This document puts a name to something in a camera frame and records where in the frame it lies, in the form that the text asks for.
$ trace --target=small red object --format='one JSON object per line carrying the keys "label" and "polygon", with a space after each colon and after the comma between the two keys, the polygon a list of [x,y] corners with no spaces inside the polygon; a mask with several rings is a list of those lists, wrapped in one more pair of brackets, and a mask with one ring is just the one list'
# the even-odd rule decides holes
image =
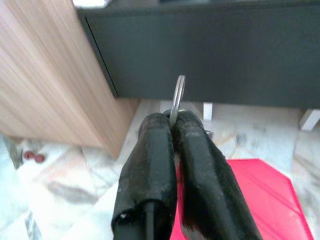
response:
{"label": "small red object", "polygon": [[43,163],[46,160],[46,157],[43,154],[38,154],[38,155],[36,155],[34,157],[34,160],[35,160],[36,163],[40,164],[40,163]]}
{"label": "small red object", "polygon": [[23,154],[23,157],[25,158],[25,159],[33,159],[33,158],[35,158],[35,154],[32,152],[32,151],[26,151],[24,154]]}
{"label": "small red object", "polygon": [[[288,177],[260,159],[227,161],[263,240],[313,240],[294,187]],[[186,240],[181,230],[182,186],[170,240]]]}

